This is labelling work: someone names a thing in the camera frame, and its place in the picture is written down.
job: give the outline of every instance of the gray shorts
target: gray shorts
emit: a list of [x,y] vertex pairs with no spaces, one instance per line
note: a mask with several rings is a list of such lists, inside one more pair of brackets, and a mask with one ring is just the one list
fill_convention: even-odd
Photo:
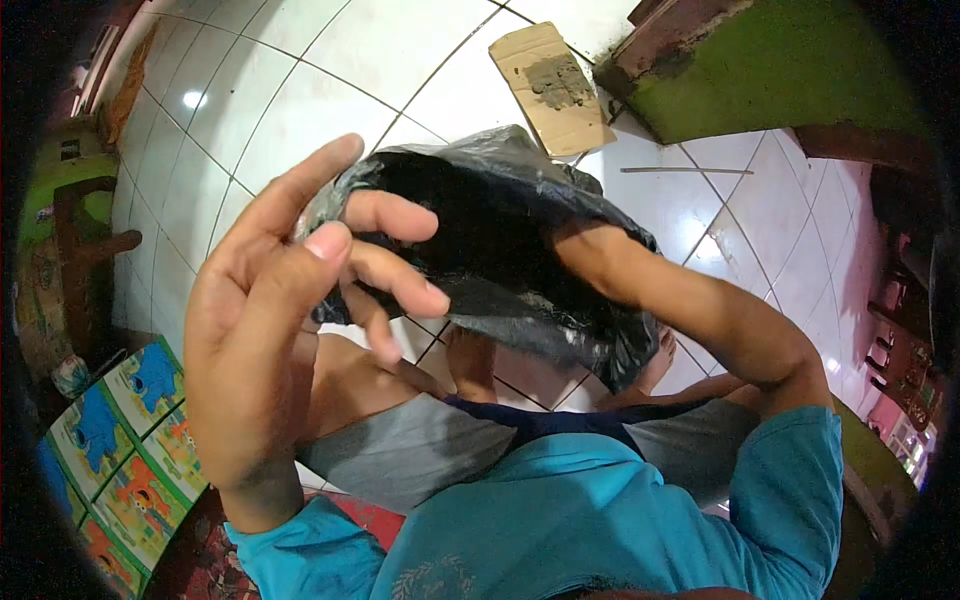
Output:
[[[482,476],[518,443],[550,433],[590,431],[630,445],[660,470],[666,483],[685,488],[704,507],[728,496],[739,448],[759,423],[754,413],[724,398],[639,422],[611,418],[615,413],[550,418],[510,407],[493,410],[517,411],[512,415],[519,420],[481,418],[464,410],[467,404],[420,394],[317,440],[302,448],[298,459],[344,492],[406,515],[433,494]],[[563,430],[540,426],[540,420],[557,419],[565,423]],[[616,429],[604,431],[609,422]],[[570,429],[571,423],[577,429]]]

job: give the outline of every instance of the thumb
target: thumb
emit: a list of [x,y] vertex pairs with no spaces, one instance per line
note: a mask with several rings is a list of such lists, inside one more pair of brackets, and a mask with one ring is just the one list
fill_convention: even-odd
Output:
[[288,351],[303,319],[337,283],[352,240],[344,224],[324,223],[264,268],[253,281],[235,342],[258,348],[261,356]]

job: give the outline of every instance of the cardboard piece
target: cardboard piece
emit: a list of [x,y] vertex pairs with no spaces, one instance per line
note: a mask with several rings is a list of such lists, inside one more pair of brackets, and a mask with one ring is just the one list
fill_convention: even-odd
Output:
[[593,88],[553,23],[506,34],[490,56],[546,152],[570,156],[616,141]]

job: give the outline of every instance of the person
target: person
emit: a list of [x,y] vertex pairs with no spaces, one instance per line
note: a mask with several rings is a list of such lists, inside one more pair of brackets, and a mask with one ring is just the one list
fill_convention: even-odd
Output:
[[[449,341],[468,350],[451,351],[450,368],[465,397],[444,398],[400,359],[386,313],[356,281],[413,316],[442,316],[448,298],[351,235],[421,241],[436,216],[358,191],[342,223],[288,242],[362,147],[341,137],[271,181],[201,268],[187,310],[189,427],[264,597],[822,595],[839,546],[840,424],[796,326],[622,229],[570,224],[552,241],[567,269],[699,342],[729,375],[652,406],[635,386],[606,412],[537,417],[492,403],[490,343],[458,332]],[[370,351],[304,324],[338,284]],[[406,514],[389,554],[327,498],[304,506],[297,456]],[[718,492],[730,520],[698,506]]]

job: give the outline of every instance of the right hand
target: right hand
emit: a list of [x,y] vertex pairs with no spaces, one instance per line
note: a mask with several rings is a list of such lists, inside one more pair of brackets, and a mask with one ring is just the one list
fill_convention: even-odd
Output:
[[640,306],[636,269],[625,269],[654,256],[627,237],[622,228],[602,221],[571,221],[553,234],[553,249],[571,273],[614,302]]

